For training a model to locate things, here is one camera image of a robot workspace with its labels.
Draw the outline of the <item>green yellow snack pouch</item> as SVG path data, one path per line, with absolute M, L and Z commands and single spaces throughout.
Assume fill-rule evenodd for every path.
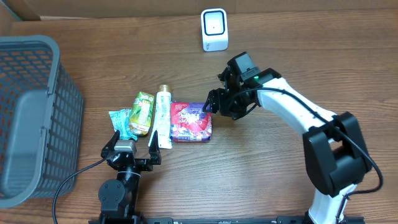
M 129 127 L 133 134 L 145 136 L 152 124 L 155 97 L 140 91 L 134 100 L 129 117 Z

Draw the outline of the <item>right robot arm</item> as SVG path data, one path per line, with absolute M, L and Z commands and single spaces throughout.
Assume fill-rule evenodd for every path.
M 348 197 L 372 168 L 358 120 L 317 106 L 271 68 L 228 66 L 218 78 L 224 87 L 209 92 L 203 111 L 237 120 L 259 106 L 280 116 L 302 136 L 307 175 L 315 187 L 305 222 L 346 223 Z

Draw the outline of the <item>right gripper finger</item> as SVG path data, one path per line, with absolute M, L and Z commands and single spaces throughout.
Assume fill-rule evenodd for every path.
M 230 68 L 225 68 L 220 74 L 218 74 L 218 79 L 223 82 L 225 90 L 229 90 L 231 87 L 231 79 L 233 74 Z
M 203 105 L 203 112 L 217 114 L 221 106 L 221 89 L 211 90 Z

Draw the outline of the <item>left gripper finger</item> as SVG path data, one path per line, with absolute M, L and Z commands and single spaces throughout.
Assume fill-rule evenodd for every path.
M 109 152 L 114 150 L 114 147 L 117 143 L 117 141 L 119 140 L 120 137 L 120 131 L 116 131 L 112 138 L 108 141 L 108 143 L 102 148 L 101 150 L 101 157 L 102 158 L 106 158 L 109 154 Z
M 158 143 L 158 132 L 154 131 L 152 139 L 149 145 L 150 162 L 152 165 L 161 165 L 162 157 L 160 154 L 159 143 Z

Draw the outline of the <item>white tube gold cap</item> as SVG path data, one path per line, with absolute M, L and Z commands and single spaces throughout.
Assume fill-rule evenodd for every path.
M 155 98 L 155 116 L 152 127 L 152 133 L 148 146 L 152 143 L 152 139 L 157 131 L 158 146 L 162 149 L 171 149 L 172 140 L 170 138 L 171 130 L 171 89 L 168 85 L 160 85 L 159 91 Z

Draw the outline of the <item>teal wet wipes pack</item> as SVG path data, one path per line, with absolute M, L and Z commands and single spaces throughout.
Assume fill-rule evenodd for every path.
M 137 141 L 137 136 L 130 130 L 129 117 L 130 109 L 122 109 L 119 111 L 109 111 L 109 117 L 114 128 L 114 131 L 120 132 L 120 139 Z

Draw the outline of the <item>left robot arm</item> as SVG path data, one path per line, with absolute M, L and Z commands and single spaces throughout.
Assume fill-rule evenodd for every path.
M 137 158 L 134 141 L 121 140 L 119 131 L 102 148 L 101 157 L 117 171 L 117 177 L 99 188 L 99 223 L 147 223 L 144 215 L 136 210 L 136 203 L 141 173 L 153 171 L 153 166 L 162 161 L 157 133 L 149 144 L 149 155 L 149 158 Z

